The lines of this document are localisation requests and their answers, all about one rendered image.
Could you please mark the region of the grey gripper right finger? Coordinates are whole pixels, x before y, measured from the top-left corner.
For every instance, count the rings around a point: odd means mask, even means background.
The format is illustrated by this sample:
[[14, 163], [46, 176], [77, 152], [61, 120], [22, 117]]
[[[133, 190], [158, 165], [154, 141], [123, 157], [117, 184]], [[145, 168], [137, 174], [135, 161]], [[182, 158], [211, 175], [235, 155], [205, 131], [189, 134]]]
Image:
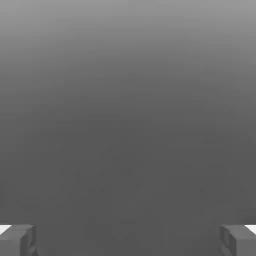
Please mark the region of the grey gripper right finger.
[[219, 235], [223, 256], [256, 256], [256, 224], [221, 225]]

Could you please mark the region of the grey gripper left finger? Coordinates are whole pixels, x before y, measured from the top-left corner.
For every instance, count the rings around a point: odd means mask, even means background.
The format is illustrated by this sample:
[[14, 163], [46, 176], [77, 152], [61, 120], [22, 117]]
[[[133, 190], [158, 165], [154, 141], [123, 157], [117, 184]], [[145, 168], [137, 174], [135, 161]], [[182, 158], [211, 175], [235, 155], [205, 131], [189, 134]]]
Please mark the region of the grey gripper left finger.
[[37, 227], [0, 224], [0, 256], [38, 256]]

